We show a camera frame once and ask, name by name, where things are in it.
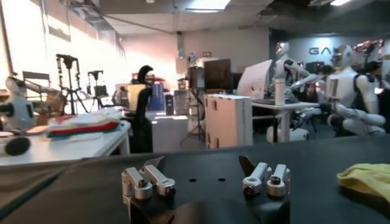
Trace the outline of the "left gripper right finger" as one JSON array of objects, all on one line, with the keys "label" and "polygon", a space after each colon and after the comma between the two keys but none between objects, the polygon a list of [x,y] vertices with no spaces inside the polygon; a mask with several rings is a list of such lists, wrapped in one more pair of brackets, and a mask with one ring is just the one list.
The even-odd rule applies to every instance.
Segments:
[{"label": "left gripper right finger", "polygon": [[238,159],[245,174],[242,189],[246,197],[254,197],[264,191],[271,198],[283,198],[290,194],[291,171],[287,165],[278,164],[272,169],[264,162],[255,166],[246,156],[239,156]]}]

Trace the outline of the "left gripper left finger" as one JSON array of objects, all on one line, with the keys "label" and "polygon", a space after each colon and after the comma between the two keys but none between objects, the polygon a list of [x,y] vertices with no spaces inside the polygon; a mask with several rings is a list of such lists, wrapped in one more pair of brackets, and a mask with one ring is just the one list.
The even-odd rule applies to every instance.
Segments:
[{"label": "left gripper left finger", "polygon": [[163,167],[165,157],[150,159],[140,170],[136,167],[126,168],[121,173],[122,196],[137,200],[151,198],[153,191],[161,197],[172,197],[176,194],[176,182],[167,177],[160,168]]}]

